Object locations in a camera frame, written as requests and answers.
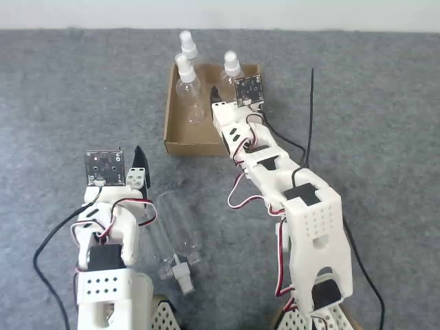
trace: white spray nozzle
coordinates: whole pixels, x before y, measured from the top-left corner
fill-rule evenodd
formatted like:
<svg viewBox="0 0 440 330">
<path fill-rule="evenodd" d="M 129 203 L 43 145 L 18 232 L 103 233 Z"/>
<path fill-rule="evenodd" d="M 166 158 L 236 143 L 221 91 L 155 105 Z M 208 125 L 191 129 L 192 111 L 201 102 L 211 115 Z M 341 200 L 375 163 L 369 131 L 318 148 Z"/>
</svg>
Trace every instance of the white spray nozzle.
<svg viewBox="0 0 440 330">
<path fill-rule="evenodd" d="M 191 32 L 185 30 L 180 32 L 181 52 L 186 55 L 188 60 L 193 60 L 197 56 L 197 47 L 191 36 Z"/>
<path fill-rule="evenodd" d="M 237 54 L 232 50 L 225 53 L 225 72 L 228 76 L 235 77 L 241 71 Z"/>
<path fill-rule="evenodd" d="M 179 75 L 181 78 L 181 81 L 184 83 L 191 83 L 195 80 L 196 75 L 194 71 L 194 67 L 191 65 L 188 58 L 180 53 L 176 55 L 175 61 L 177 64 L 177 67 L 179 68 Z"/>
<path fill-rule="evenodd" d="M 191 282 L 190 268 L 187 263 L 176 264 L 176 266 L 173 267 L 173 274 L 175 279 L 179 282 L 183 294 L 189 294 L 194 291 L 193 283 Z"/>
</svg>

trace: cardboard box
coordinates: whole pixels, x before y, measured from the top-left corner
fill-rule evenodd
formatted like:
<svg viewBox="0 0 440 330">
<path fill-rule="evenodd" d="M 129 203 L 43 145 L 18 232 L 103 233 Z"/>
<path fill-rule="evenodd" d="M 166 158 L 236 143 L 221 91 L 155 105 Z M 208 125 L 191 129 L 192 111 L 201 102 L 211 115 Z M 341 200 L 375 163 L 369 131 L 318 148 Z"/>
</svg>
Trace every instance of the cardboard box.
<svg viewBox="0 0 440 330">
<path fill-rule="evenodd" d="M 260 72 L 258 65 L 244 64 L 241 65 L 241 69 L 246 76 Z M 223 142 L 212 124 L 210 109 L 210 91 L 219 79 L 222 70 L 221 65 L 201 65 L 199 71 L 204 85 L 205 119 L 200 124 L 190 124 L 186 121 L 185 112 L 180 111 L 176 94 L 179 71 L 176 65 L 171 68 L 164 129 L 164 144 L 168 154 L 177 156 L 227 155 Z"/>
</svg>

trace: plastic bottle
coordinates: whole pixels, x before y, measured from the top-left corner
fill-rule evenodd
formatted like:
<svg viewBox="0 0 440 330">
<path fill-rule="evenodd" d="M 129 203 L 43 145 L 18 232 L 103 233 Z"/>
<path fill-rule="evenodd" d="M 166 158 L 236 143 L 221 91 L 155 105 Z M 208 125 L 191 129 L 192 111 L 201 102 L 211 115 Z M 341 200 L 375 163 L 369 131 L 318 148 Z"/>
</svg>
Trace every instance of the plastic bottle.
<svg viewBox="0 0 440 330">
<path fill-rule="evenodd" d="M 198 124 L 205 117 L 200 80 L 185 55 L 182 53 L 176 55 L 175 61 L 180 75 L 176 84 L 179 101 L 186 112 L 189 123 Z"/>
<path fill-rule="evenodd" d="M 196 75 L 203 81 L 203 76 L 200 68 L 200 56 L 197 51 L 197 46 L 193 41 L 193 36 L 188 30 L 182 31 L 179 34 L 180 38 L 180 48 L 183 55 L 190 61 L 191 65 L 194 67 Z"/>
<path fill-rule="evenodd" d="M 200 262 L 201 233 L 195 227 L 188 205 L 176 190 L 159 196 L 159 213 L 176 253 L 185 256 L 191 265 Z"/>
<path fill-rule="evenodd" d="M 244 76 L 245 74 L 241 71 L 237 54 L 232 50 L 228 50 L 225 53 L 225 69 L 221 72 L 220 80 L 217 84 L 219 95 L 223 101 L 234 102 L 237 100 L 234 80 Z"/>
<path fill-rule="evenodd" d="M 174 249 L 170 243 L 168 235 L 165 232 L 164 225 L 161 219 L 156 219 L 151 225 L 146 228 L 147 237 L 150 240 L 149 246 L 152 246 L 154 259 L 158 263 L 159 277 L 161 280 L 166 280 L 173 277 L 171 264 L 173 263 Z"/>
</svg>

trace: robotic arm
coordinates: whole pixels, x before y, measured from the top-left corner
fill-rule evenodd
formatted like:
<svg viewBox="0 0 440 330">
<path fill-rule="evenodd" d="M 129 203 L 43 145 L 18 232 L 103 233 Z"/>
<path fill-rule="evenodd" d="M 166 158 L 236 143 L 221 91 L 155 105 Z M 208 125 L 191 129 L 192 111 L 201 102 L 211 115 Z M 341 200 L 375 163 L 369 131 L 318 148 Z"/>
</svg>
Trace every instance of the robotic arm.
<svg viewBox="0 0 440 330">
<path fill-rule="evenodd" d="M 251 88 L 239 93 L 242 86 Z M 277 224 L 278 242 L 281 258 L 291 245 L 292 285 L 281 289 L 278 278 L 276 295 L 290 292 L 290 303 L 306 316 L 336 306 L 353 293 L 341 198 L 323 179 L 291 160 L 263 125 L 257 107 L 263 102 L 261 77 L 236 81 L 236 88 L 237 96 L 250 96 L 249 102 L 245 98 L 238 104 L 222 102 L 213 89 L 212 119 L 229 157 L 261 191 L 269 215 L 282 219 Z M 253 103 L 252 92 L 257 89 L 261 98 Z"/>
<path fill-rule="evenodd" d="M 145 218 L 149 172 L 137 147 L 133 167 L 125 179 L 122 151 L 85 151 L 88 187 L 85 204 L 71 227 L 78 253 L 78 329 L 160 329 L 165 318 L 174 320 L 167 302 L 163 315 L 153 315 L 153 283 L 129 268 L 136 262 L 140 223 Z"/>
</svg>

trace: circuit board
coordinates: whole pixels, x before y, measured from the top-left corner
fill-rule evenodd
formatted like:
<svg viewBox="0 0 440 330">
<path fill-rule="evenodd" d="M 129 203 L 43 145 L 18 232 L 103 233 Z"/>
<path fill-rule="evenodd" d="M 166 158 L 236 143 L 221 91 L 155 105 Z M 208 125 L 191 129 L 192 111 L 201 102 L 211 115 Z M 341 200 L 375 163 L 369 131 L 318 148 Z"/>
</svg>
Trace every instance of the circuit board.
<svg viewBox="0 0 440 330">
<path fill-rule="evenodd" d="M 238 107 L 264 102 L 261 74 L 236 79 L 235 94 Z"/>
<path fill-rule="evenodd" d="M 124 153 L 84 151 L 88 186 L 125 186 Z"/>
</svg>

